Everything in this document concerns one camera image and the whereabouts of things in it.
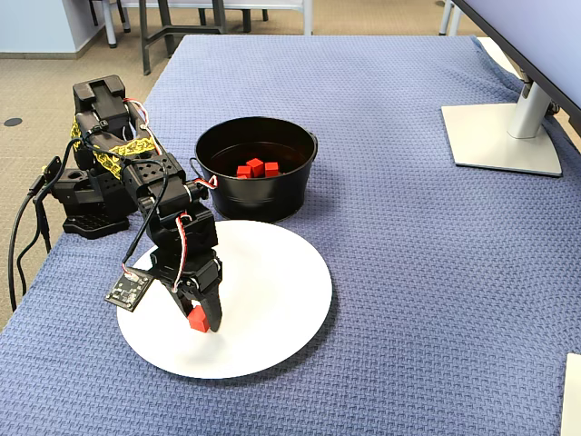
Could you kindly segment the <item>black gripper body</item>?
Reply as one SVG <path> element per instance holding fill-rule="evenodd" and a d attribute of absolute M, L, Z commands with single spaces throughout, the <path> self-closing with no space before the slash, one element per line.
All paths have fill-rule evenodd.
<path fill-rule="evenodd" d="M 185 211 L 164 218 L 153 216 L 147 235 L 155 245 L 148 273 L 173 291 L 181 279 L 209 260 L 219 260 L 214 250 L 218 244 L 214 216 L 203 203 L 191 203 Z"/>

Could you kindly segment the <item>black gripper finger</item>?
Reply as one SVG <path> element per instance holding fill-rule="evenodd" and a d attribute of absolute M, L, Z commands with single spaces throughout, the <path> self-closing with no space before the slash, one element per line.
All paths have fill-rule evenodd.
<path fill-rule="evenodd" d="M 177 290 L 174 292 L 171 286 L 166 286 L 166 290 L 173 298 L 175 304 L 177 305 L 183 316 L 187 318 L 190 312 L 193 310 L 192 294 L 190 292 L 185 292 L 181 287 L 178 287 Z"/>
<path fill-rule="evenodd" d="M 192 301 L 200 304 L 212 332 L 217 332 L 222 322 L 222 306 L 219 286 L 222 282 L 222 262 L 209 260 L 195 274 L 187 275 L 180 282 L 182 308 L 188 317 L 194 307 Z"/>

